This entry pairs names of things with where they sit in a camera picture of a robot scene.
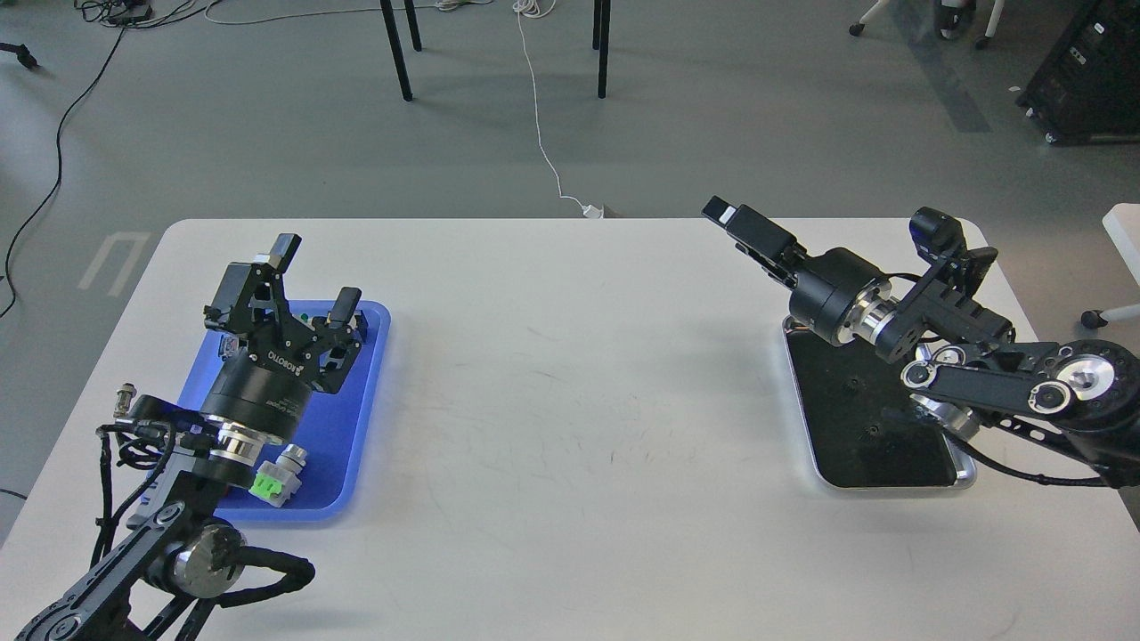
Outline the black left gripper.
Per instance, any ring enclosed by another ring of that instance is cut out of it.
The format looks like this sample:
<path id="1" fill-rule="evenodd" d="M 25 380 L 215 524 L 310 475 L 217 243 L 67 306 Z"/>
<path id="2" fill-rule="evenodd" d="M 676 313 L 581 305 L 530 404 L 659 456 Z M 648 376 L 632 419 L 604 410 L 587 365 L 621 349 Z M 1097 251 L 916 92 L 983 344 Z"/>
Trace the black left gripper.
<path id="1" fill-rule="evenodd" d="M 237 346 L 199 413 L 249 427 L 270 443 L 290 441 L 298 432 L 311 393 L 337 393 L 345 386 L 365 344 L 365 320 L 355 316 L 360 289 L 340 289 L 327 316 L 310 325 L 290 317 L 282 276 L 300 244 L 300 235 L 280 234 L 268 253 L 228 263 L 212 303 L 203 308 L 205 328 Z"/>

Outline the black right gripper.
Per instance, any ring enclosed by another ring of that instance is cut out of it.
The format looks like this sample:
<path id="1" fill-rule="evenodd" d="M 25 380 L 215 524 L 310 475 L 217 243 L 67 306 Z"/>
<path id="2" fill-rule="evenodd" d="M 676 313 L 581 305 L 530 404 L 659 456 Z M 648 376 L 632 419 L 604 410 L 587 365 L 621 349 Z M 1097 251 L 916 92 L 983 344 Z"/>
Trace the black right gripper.
<path id="1" fill-rule="evenodd" d="M 873 344 L 891 319 L 891 279 L 847 248 L 807 255 L 780 224 L 717 196 L 705 203 L 701 214 L 735 240 L 736 250 L 760 263 L 769 279 L 793 290 L 790 316 L 828 344 L 849 344 L 855 336 Z"/>

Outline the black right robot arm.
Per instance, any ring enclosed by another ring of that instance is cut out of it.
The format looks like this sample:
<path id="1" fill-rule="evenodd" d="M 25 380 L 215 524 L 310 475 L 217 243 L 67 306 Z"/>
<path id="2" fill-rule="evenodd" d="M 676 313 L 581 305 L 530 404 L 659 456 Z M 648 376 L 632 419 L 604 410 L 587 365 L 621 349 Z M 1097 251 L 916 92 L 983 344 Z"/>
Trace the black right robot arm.
<path id="1" fill-rule="evenodd" d="M 899 384 L 958 446 L 968 443 L 966 425 L 997 427 L 1094 470 L 1032 482 L 1135 487 L 1135 355 L 1100 339 L 1018 341 L 1011 320 L 974 300 L 997 250 L 968 248 L 954 216 L 921 206 L 909 218 L 927 271 L 907 274 L 904 297 L 891 297 L 890 273 L 847 248 L 809 255 L 751 206 L 709 198 L 702 216 L 789 289 L 791 317 L 815 336 L 833 346 L 862 339 L 879 360 L 903 362 Z"/>

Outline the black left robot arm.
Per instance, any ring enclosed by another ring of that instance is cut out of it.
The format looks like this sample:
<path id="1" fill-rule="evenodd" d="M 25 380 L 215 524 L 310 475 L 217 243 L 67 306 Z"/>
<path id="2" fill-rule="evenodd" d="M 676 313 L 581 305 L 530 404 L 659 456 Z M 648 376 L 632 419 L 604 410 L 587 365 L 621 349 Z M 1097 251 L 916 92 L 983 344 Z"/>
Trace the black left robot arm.
<path id="1" fill-rule="evenodd" d="M 182 620 L 194 640 L 217 607 L 254 605 L 314 581 L 306 557 L 252 547 L 215 518 L 229 487 L 254 482 L 266 443 L 288 443 L 311 393 L 337 393 L 363 349 L 359 289 L 300 320 L 282 277 L 300 236 L 229 263 L 205 328 L 235 339 L 199 409 L 119 390 L 101 438 L 103 506 L 89 573 L 21 628 L 21 640 L 156 640 Z"/>

